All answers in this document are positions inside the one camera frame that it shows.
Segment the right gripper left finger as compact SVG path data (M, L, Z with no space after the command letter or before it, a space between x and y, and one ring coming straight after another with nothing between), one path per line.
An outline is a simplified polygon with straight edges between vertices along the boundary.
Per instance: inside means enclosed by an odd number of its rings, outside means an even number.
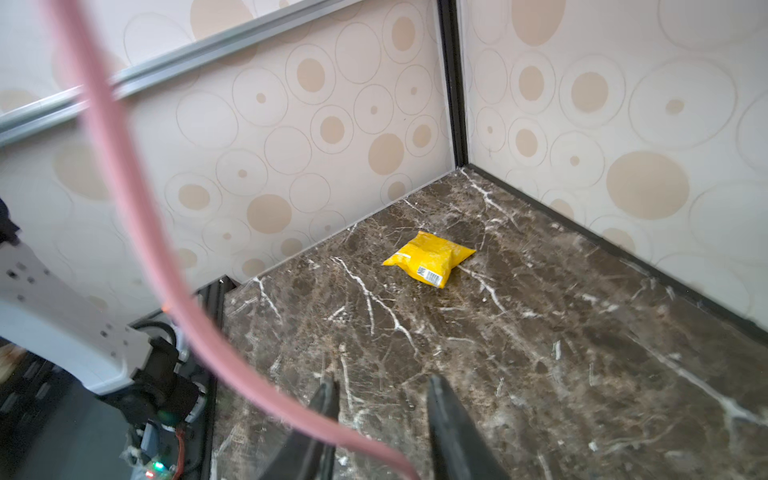
M308 407L313 412L338 422L340 390L339 383L333 375L323 378ZM335 445L292 431L260 479L331 480L334 474L335 454Z

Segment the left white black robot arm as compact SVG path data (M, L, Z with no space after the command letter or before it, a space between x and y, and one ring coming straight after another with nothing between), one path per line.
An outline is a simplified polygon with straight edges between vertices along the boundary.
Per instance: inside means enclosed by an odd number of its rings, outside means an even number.
M192 422L206 392L172 342L119 326L37 258L1 208L1 336L63 368L136 425Z

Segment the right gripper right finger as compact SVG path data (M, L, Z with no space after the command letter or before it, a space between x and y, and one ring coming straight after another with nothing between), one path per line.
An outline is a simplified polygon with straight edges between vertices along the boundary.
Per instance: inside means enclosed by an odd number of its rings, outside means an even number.
M429 378L427 411L435 479L509 479L442 375Z

